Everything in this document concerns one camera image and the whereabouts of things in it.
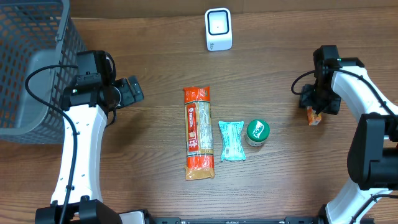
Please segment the orange tissue pack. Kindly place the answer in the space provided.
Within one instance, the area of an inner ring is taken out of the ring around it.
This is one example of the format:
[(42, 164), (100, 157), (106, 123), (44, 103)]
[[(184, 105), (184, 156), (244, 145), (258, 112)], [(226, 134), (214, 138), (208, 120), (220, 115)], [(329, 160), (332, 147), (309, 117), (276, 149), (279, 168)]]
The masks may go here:
[(316, 126), (322, 120), (322, 114), (318, 113), (311, 107), (307, 107), (307, 119), (309, 126)]

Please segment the green lid jar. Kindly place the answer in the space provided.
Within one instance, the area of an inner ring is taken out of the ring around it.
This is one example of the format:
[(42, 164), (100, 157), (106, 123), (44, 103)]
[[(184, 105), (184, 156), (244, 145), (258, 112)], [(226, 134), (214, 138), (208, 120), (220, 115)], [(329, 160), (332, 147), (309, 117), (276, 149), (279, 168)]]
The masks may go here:
[(250, 146), (262, 146), (269, 137), (270, 127), (262, 119), (252, 120), (247, 127), (245, 140)]

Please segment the teal snack packet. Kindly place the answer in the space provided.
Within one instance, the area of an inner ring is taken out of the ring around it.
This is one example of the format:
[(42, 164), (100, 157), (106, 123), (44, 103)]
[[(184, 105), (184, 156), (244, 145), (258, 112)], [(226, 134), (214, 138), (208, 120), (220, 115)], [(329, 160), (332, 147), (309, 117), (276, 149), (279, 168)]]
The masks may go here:
[(244, 121), (219, 121), (218, 125), (223, 145), (221, 161), (245, 161), (241, 140)]

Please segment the red spaghetti pasta package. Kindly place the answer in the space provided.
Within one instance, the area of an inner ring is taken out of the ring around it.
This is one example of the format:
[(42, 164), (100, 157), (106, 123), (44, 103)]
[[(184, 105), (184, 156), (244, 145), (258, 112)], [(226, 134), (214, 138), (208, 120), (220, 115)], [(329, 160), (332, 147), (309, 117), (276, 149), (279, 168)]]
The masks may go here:
[(187, 87), (184, 91), (187, 162), (185, 178), (200, 180), (215, 176), (210, 88)]

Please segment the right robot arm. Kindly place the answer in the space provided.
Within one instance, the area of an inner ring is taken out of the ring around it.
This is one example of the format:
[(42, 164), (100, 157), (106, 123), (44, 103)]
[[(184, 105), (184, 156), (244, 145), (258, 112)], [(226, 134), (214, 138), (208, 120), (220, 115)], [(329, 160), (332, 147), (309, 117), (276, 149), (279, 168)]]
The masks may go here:
[(397, 105), (371, 81), (360, 59), (341, 58), (335, 45), (313, 52), (314, 84), (298, 92), (299, 107), (307, 114), (338, 114), (344, 101), (358, 125), (347, 157), (349, 179), (338, 195), (323, 205), (309, 223), (362, 223), (364, 215), (382, 198), (395, 198)]

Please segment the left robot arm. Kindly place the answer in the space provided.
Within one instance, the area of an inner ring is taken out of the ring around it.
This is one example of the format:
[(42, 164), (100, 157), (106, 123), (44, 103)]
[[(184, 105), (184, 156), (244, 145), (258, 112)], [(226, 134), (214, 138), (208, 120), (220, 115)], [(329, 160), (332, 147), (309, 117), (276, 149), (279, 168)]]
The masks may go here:
[(56, 188), (49, 207), (39, 208), (36, 223), (150, 223), (144, 210), (117, 213), (103, 203), (100, 154), (108, 115), (142, 101), (136, 77), (116, 79), (112, 56), (102, 50), (79, 52), (78, 70), (63, 90), (60, 107), (64, 142)]

